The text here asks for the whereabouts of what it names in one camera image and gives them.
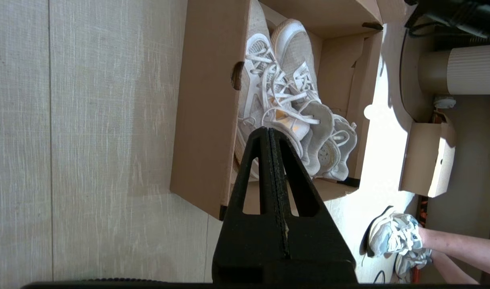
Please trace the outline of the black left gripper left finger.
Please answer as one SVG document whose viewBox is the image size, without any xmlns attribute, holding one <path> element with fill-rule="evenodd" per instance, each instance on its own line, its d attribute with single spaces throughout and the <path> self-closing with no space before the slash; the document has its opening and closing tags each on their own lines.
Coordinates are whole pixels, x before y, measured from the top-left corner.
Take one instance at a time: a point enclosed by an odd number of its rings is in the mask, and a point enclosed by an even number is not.
<svg viewBox="0 0 490 289">
<path fill-rule="evenodd" d="M 268 271 L 289 259 L 289 198 L 278 131 L 261 127 L 247 141 L 212 260 L 214 283 L 265 283 Z M 259 162 L 259 214 L 244 212 L 254 160 Z"/>
</svg>

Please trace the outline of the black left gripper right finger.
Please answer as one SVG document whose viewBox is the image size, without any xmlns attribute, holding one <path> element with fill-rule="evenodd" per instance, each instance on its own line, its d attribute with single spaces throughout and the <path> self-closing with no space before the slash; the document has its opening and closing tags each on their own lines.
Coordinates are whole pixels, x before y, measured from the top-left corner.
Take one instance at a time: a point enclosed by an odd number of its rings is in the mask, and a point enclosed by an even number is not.
<svg viewBox="0 0 490 289">
<path fill-rule="evenodd" d="M 297 261 L 354 262 L 287 136 L 273 128 L 268 134 L 275 214 L 285 256 Z"/>
</svg>

